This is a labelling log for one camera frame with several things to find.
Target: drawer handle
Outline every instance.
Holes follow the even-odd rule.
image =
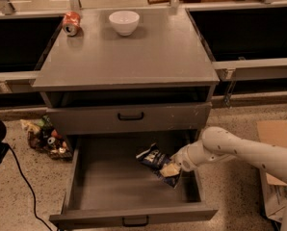
[[[144,119],[144,112],[141,112],[139,115],[122,115],[120,113],[117,114],[117,118],[119,120],[127,121],[127,120],[141,120]]]
[[[145,227],[149,224],[149,216],[145,217],[145,223],[138,223],[138,224],[126,224],[125,218],[122,218],[122,225],[124,227]]]

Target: floor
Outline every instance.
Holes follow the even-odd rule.
[[[24,174],[37,196],[37,212],[48,221],[62,208],[71,163],[54,161],[46,154],[29,148],[20,119],[40,118],[44,109],[0,111],[8,134],[5,142],[15,150]],[[256,121],[286,119],[287,96],[236,97],[231,108],[214,99],[207,126],[220,126],[231,133],[258,141]],[[232,159],[229,162],[203,165],[199,175],[206,195],[206,203],[219,210],[211,220],[187,223],[147,225],[141,228],[101,228],[113,230],[254,230],[273,231],[269,220],[260,216],[260,180],[256,168]],[[0,165],[0,231],[47,230],[33,215],[33,198],[20,177],[12,153],[9,151]]]

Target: white bowl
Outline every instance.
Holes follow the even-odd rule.
[[[137,28],[140,16],[135,12],[120,11],[109,15],[109,21],[117,33],[129,36]]]

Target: box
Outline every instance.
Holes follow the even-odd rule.
[[[261,142],[287,147],[287,120],[261,120],[257,122]],[[282,222],[287,203],[287,184],[260,170],[266,216]]]

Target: black cable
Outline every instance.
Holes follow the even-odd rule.
[[[20,164],[19,164],[19,161],[18,161],[18,159],[17,159],[17,157],[16,157],[15,152],[13,151],[13,149],[12,149],[10,146],[9,146],[9,149],[11,150],[11,152],[12,152],[13,155],[14,155],[14,158],[15,158],[15,160],[16,160],[16,163],[17,163],[17,166],[18,166],[20,175],[22,176],[22,178],[23,178],[23,179],[25,180],[25,182],[27,183],[27,185],[28,185],[28,187],[29,187],[29,189],[30,189],[30,191],[31,191],[31,193],[32,193],[32,196],[33,196],[33,198],[34,198],[34,214],[35,214],[36,219],[40,220],[40,221],[48,228],[48,230],[53,231],[53,230],[50,228],[50,226],[48,226],[47,223],[46,223],[42,218],[39,218],[39,217],[38,217],[38,215],[37,215],[37,199],[36,199],[35,192],[34,192],[33,188],[31,187],[29,181],[27,180],[27,178],[26,178],[25,175],[23,174],[23,172],[22,172],[22,170],[21,170],[21,167],[20,167]]]

